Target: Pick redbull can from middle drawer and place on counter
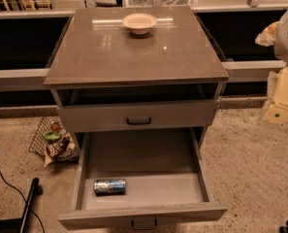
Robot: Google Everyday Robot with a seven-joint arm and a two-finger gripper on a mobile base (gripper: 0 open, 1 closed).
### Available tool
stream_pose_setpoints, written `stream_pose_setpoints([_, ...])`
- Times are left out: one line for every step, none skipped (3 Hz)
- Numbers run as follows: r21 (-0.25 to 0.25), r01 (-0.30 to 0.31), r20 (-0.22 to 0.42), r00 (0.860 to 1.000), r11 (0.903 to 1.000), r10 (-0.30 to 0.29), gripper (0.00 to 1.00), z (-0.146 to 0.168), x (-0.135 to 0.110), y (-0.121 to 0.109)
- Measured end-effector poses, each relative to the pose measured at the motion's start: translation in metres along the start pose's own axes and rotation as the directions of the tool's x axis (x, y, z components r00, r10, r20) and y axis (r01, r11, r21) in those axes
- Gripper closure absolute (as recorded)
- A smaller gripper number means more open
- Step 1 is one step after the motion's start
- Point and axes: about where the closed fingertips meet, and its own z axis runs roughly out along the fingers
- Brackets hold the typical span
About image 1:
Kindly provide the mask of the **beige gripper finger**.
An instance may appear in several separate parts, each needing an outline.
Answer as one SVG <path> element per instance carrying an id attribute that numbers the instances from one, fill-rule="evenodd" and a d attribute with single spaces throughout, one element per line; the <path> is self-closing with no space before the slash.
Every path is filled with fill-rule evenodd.
<path id="1" fill-rule="evenodd" d="M 271 124 L 282 124 L 288 120 L 288 65 L 279 73 L 270 72 L 267 88 L 268 100 L 262 120 Z"/>
<path id="2" fill-rule="evenodd" d="M 271 23 L 255 39 L 257 45 L 263 47 L 273 46 L 278 22 Z"/>

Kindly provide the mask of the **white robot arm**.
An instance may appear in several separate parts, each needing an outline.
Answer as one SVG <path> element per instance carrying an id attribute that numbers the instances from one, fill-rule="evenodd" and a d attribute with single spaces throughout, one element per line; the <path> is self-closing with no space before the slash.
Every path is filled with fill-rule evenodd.
<path id="1" fill-rule="evenodd" d="M 273 46 L 274 55 L 286 63 L 279 73 L 268 76 L 268 100 L 259 121 L 281 125 L 288 120 L 288 10 L 279 21 L 267 26 L 255 39 L 260 46 Z"/>

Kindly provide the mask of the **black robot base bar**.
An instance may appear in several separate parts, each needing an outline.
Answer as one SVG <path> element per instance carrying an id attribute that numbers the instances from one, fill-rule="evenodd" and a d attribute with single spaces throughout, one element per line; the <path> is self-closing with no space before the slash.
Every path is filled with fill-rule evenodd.
<path id="1" fill-rule="evenodd" d="M 36 198 L 43 194 L 43 190 L 41 186 L 39 185 L 39 181 L 40 180 L 38 178 L 34 178 L 32 180 L 32 183 L 28 192 L 28 196 L 25 202 L 23 214 L 21 217 L 19 233 L 27 233 L 29 219 L 31 215 L 33 214 L 33 206 L 36 201 Z"/>

